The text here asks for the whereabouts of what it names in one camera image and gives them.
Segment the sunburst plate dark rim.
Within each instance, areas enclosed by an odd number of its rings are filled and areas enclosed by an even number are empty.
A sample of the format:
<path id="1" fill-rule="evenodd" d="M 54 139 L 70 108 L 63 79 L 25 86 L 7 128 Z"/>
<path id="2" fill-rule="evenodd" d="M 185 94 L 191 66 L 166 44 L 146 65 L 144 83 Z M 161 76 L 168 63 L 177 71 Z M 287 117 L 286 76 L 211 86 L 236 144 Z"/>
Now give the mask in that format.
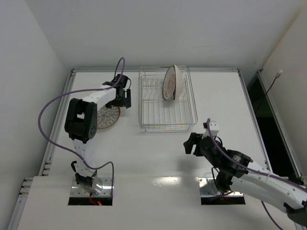
<path id="1" fill-rule="evenodd" d="M 174 98 L 174 91 L 176 89 L 176 71 L 175 67 L 171 66 L 164 77 L 163 82 L 163 99 L 171 100 Z"/>

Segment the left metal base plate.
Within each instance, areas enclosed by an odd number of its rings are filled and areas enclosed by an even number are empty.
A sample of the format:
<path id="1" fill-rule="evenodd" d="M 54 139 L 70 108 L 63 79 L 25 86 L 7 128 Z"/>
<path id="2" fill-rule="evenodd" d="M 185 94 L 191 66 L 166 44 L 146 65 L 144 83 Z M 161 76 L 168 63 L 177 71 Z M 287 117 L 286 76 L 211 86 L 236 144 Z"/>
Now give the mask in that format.
<path id="1" fill-rule="evenodd" d="M 81 185 L 77 185 L 76 180 L 73 179 L 71 183 L 70 197 L 88 197 L 90 194 L 92 194 L 93 197 L 110 198 L 112 189 L 111 184 L 111 177 L 98 178 L 96 183 L 94 183 L 94 187 L 89 189 L 83 188 Z"/>

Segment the floral plate orange rim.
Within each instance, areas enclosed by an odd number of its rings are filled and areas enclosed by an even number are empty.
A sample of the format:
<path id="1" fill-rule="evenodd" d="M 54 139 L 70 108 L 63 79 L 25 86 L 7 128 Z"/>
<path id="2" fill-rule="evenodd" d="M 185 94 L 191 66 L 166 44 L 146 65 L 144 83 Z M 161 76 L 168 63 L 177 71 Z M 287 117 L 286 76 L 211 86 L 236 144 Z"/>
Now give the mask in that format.
<path id="1" fill-rule="evenodd" d="M 103 106 L 97 111 L 97 128 L 106 129 L 113 126 L 120 117 L 120 108 L 106 108 Z"/>
<path id="2" fill-rule="evenodd" d="M 175 71 L 175 89 L 173 93 L 174 100 L 179 99 L 181 93 L 182 93 L 182 88 L 183 88 L 183 78 L 182 78 L 182 73 L 177 65 L 173 65 L 174 71 Z"/>

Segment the metal base plate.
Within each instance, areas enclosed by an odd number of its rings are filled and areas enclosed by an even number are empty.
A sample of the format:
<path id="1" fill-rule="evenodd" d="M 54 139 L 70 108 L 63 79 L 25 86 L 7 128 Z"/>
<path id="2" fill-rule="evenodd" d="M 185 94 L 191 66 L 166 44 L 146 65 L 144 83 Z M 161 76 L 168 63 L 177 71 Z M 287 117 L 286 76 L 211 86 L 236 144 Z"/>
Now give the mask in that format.
<path id="1" fill-rule="evenodd" d="M 199 177 L 199 188 L 200 188 L 200 195 L 201 198 L 217 198 L 223 196 L 230 196 L 230 197 L 243 197 L 244 194 L 236 191 L 227 191 L 225 193 L 220 192 L 214 183 L 212 177 Z"/>
<path id="2" fill-rule="evenodd" d="M 88 197 L 90 194 L 92 194 L 93 197 L 110 198 L 112 189 L 111 184 L 111 177 L 98 178 L 96 183 L 94 183 L 94 187 L 89 189 L 83 188 L 81 185 L 77 185 L 76 180 L 73 179 L 71 183 L 70 197 Z"/>

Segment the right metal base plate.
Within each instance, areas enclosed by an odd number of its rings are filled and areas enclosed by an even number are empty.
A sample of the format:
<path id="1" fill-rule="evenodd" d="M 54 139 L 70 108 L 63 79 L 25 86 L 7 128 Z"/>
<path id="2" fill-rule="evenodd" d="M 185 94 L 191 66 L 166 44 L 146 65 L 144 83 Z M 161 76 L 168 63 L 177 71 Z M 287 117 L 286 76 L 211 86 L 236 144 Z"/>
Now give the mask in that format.
<path id="1" fill-rule="evenodd" d="M 200 195 L 201 198 L 217 198 L 223 196 L 230 196 L 230 197 L 243 197 L 244 194 L 236 191 L 227 191 L 225 193 L 220 192 L 214 183 L 212 177 L 199 177 L 199 188 L 200 188 Z"/>

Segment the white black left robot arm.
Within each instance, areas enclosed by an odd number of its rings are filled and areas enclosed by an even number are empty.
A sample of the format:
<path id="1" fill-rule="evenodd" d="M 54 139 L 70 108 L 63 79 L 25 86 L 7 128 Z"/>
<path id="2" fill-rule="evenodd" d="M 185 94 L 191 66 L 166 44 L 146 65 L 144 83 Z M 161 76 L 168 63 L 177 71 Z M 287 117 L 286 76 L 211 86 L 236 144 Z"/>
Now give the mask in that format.
<path id="1" fill-rule="evenodd" d="M 72 162 L 77 185 L 90 195 L 98 195 L 103 183 L 97 176 L 94 165 L 92 143 L 98 130 L 115 124 L 121 108 L 131 107 L 131 80 L 118 74 L 112 81 L 106 81 L 99 90 L 81 99 L 69 102 L 64 130 L 69 135 L 78 160 Z"/>

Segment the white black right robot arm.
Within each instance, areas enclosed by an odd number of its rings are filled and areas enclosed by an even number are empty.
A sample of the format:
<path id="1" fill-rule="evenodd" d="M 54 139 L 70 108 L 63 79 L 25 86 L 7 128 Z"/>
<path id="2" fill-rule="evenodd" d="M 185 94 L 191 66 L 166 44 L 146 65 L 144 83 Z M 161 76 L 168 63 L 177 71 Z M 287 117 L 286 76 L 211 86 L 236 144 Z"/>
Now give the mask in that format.
<path id="1" fill-rule="evenodd" d="M 251 157 L 223 147 L 210 136 L 191 133 L 183 144 L 186 154 L 204 157 L 218 174 L 208 183 L 212 195 L 244 193 L 268 203 L 293 222 L 307 225 L 307 189 L 262 168 Z"/>

